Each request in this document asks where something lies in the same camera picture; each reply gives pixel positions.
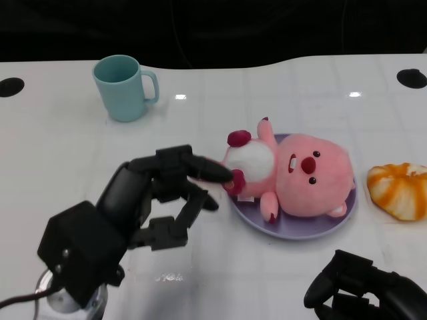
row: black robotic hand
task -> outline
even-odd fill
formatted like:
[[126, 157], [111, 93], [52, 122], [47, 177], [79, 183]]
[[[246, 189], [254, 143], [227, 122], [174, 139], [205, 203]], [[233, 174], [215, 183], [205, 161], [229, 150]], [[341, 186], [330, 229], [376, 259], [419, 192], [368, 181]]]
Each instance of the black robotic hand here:
[[[412, 280], [387, 273], [373, 262], [337, 250], [334, 258], [310, 285], [304, 305], [320, 320], [426, 320], [427, 294]], [[353, 295], [338, 293], [347, 291]], [[380, 306], [362, 298], [371, 292]], [[334, 297], [332, 308], [323, 303]]]
[[[84, 201], [50, 218], [37, 253], [57, 285], [84, 308], [100, 285], [120, 285], [125, 275], [119, 262], [128, 249], [186, 245], [187, 229], [199, 212], [218, 209], [187, 176], [214, 183], [233, 179], [219, 163], [193, 155], [189, 145], [157, 150], [119, 167], [96, 206]], [[152, 219], [141, 229], [152, 199], [163, 203], [180, 197], [187, 203], [176, 218]]]

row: white table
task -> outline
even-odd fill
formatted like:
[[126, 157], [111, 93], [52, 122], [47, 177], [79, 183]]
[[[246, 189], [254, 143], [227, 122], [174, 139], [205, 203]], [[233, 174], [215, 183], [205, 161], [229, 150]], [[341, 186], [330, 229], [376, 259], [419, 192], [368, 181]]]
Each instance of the white table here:
[[[354, 217], [315, 241], [281, 241], [246, 225], [224, 191], [206, 185], [220, 210], [199, 216], [187, 247], [128, 252], [126, 278], [110, 288], [104, 319], [314, 320], [304, 294], [335, 249], [373, 259], [427, 290], [427, 224], [398, 223], [373, 206], [365, 188], [373, 165], [427, 164], [427, 89], [396, 80], [402, 69], [427, 74], [426, 55], [306, 57], [235, 70], [148, 68], [157, 73], [161, 100], [128, 124], [108, 118], [91, 78], [94, 64], [0, 63], [0, 78], [25, 81], [20, 94], [0, 98], [1, 300], [34, 289], [45, 268], [36, 251], [48, 218], [84, 199], [97, 201], [122, 162], [184, 143], [222, 159], [228, 133], [255, 133], [263, 117], [277, 133], [309, 133], [349, 150], [360, 190]], [[151, 217], [176, 215], [182, 205], [154, 204]], [[32, 315], [32, 303], [0, 311], [0, 319]]]

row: ceramic mug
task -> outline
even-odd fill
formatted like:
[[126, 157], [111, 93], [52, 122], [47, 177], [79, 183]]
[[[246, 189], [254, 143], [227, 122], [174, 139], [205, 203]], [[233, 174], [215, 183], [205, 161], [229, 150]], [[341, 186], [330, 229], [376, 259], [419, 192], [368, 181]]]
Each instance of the ceramic mug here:
[[[139, 62], [128, 55], [112, 55], [100, 60], [92, 70], [109, 116], [120, 122], [135, 121], [147, 111], [146, 103], [159, 100], [159, 83], [151, 71], [141, 70]], [[154, 84], [152, 99], [145, 98], [142, 75]]]

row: round plate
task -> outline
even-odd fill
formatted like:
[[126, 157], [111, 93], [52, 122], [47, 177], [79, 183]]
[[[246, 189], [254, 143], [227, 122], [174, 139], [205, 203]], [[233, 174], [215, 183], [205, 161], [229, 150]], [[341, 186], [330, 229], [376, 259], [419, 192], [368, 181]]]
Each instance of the round plate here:
[[[276, 141], [280, 143], [287, 136], [276, 135]], [[238, 201], [237, 197], [230, 196], [230, 200], [244, 221], [268, 235], [291, 240], [313, 239], [334, 232], [352, 216], [356, 208], [358, 193], [356, 180], [354, 183], [356, 188], [350, 191], [346, 199], [347, 212], [339, 218], [333, 218], [329, 215], [308, 218], [294, 217], [280, 209], [278, 220], [276, 223], [270, 224], [261, 215], [259, 199], [255, 199], [255, 202], [243, 202]]]

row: orange bread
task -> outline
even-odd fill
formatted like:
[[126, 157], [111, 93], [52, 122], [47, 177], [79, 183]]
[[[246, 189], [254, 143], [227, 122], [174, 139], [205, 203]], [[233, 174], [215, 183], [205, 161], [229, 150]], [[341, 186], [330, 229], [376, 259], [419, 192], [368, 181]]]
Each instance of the orange bread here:
[[373, 167], [368, 172], [372, 201], [404, 221], [427, 217], [427, 167], [403, 163]]

